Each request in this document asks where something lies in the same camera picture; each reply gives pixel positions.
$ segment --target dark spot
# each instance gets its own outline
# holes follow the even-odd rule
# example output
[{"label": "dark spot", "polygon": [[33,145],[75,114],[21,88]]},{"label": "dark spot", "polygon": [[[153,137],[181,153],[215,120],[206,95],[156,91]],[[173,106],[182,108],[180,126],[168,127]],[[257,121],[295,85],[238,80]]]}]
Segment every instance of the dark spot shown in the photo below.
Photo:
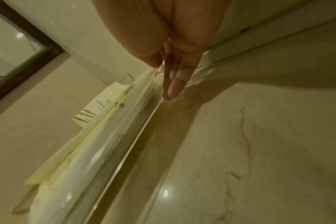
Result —
[{"label": "dark spot", "polygon": [[241,29],[241,31],[239,31],[239,33],[241,34],[241,33],[246,32],[246,31],[248,31],[248,30],[250,30],[250,27],[246,27],[246,28],[244,28],[244,29]]},{"label": "dark spot", "polygon": [[240,176],[238,176],[237,174],[233,173],[233,172],[230,172],[231,175],[236,178],[237,180],[241,180],[242,178]]}]

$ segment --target mirror frame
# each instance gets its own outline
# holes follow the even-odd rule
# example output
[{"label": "mirror frame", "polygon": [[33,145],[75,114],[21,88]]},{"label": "mirror frame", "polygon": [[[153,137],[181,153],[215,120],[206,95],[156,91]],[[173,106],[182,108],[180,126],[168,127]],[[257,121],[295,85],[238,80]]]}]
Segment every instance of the mirror frame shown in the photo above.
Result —
[{"label": "mirror frame", "polygon": [[0,99],[35,74],[64,50],[51,38],[31,24],[23,16],[0,0],[0,17],[14,28],[23,31],[26,37],[42,44],[45,48],[10,71],[0,79]]}]

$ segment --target human hand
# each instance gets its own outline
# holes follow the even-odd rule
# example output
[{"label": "human hand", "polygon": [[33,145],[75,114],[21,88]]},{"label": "human hand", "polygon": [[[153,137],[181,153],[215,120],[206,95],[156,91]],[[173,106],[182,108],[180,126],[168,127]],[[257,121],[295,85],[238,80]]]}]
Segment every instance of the human hand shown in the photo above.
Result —
[{"label": "human hand", "polygon": [[165,60],[163,98],[176,98],[219,29],[231,0],[92,0],[115,38],[157,68]]}]

